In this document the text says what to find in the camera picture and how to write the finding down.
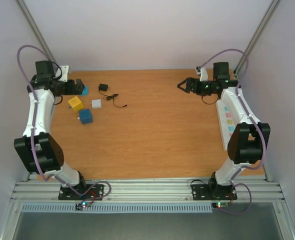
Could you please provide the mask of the black power adapter with cable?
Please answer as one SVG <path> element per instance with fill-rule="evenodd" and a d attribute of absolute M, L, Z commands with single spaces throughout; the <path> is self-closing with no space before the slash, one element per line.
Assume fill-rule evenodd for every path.
<path fill-rule="evenodd" d="M 119 95 L 117 94 L 117 93 L 114 93 L 114 94 L 112 94 L 112 95 L 108 95 L 108 94 L 105 94 L 105 93 L 103 93 L 103 92 L 107 92 L 109 90 L 109 86 L 107 85 L 107 84 L 103 84 L 103 83 L 100 83 L 99 85 L 98 85 L 98 93 L 100 94 L 100 95 L 102 95 L 103 96 L 103 99 L 105 100 L 105 101 L 112 101 L 112 103 L 113 103 L 113 105 L 116 107 L 116 108 L 127 108 L 128 107 L 128 105 L 127 104 L 125 104 L 125 105 L 117 105 L 116 103 L 115 103 L 115 99 L 116 99 L 116 97 L 118 97 Z"/>

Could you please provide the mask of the white charger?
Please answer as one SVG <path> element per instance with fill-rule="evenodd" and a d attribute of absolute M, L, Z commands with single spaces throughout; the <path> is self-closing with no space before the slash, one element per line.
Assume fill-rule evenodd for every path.
<path fill-rule="evenodd" d="M 92 109 L 101 109 L 102 108 L 102 100 L 101 99 L 93 99 L 90 101 Z"/>

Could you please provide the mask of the light blue travel adapter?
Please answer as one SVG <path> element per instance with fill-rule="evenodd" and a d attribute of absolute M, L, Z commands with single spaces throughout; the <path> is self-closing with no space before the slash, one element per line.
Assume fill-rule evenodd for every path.
<path fill-rule="evenodd" d="M 89 94 L 89 88 L 87 85 L 85 85 L 81 96 L 87 96 L 88 94 Z"/>

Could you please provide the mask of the dark blue cube adapter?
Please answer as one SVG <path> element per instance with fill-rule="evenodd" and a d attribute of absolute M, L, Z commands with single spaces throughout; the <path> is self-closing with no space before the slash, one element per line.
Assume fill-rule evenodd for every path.
<path fill-rule="evenodd" d="M 86 109 L 82 109 L 78 112 L 78 120 L 80 120 L 80 122 L 83 125 L 89 124 L 93 122 L 93 116 L 91 113 L 91 110 L 89 108 Z"/>

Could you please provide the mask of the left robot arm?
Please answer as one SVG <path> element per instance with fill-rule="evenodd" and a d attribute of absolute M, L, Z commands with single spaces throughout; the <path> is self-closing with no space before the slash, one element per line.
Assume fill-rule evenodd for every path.
<path fill-rule="evenodd" d="M 83 199 L 88 194 L 85 179 L 65 162 L 63 150 L 50 130 L 56 98 L 80 95 L 85 86 L 80 79 L 68 79 L 68 66 L 43 60 L 35 67 L 36 74 L 27 82 L 30 107 L 26 128 L 22 137 L 14 140 L 14 149 L 29 173 L 46 181 L 54 178 L 63 188 L 70 188 L 76 199 Z"/>

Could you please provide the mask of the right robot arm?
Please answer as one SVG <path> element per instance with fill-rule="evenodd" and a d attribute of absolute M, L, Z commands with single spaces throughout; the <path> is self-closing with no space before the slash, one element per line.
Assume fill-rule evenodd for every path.
<path fill-rule="evenodd" d="M 244 169 L 262 162 L 270 137 L 269 124 L 261 122 L 247 104 L 239 82 L 231 79 L 228 62 L 213 64 L 213 79 L 208 79 L 204 67 L 196 67 L 199 78 L 188 77 L 177 88 L 201 97 L 217 95 L 229 109 L 235 124 L 227 144 L 228 158 L 223 166 L 215 171 L 206 185 L 207 194 L 212 200 L 221 200 L 233 194 L 233 180 Z"/>

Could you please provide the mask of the white power strip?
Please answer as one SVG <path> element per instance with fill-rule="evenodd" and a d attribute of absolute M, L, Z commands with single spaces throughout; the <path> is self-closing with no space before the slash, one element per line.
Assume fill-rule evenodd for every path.
<path fill-rule="evenodd" d="M 233 121 L 232 114 L 229 108 L 221 100 L 218 100 L 215 105 L 223 149 L 227 151 L 228 143 L 235 130 L 235 123 Z"/>

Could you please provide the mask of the yellow cube adapter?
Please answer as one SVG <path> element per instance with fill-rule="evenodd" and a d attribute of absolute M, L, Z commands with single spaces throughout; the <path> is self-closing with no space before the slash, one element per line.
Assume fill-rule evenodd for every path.
<path fill-rule="evenodd" d="M 75 112 L 78 113 L 79 111 L 84 109 L 84 104 L 83 102 L 80 100 L 80 98 L 78 96 L 74 96 L 71 99 L 69 99 L 68 101 L 69 107 Z"/>

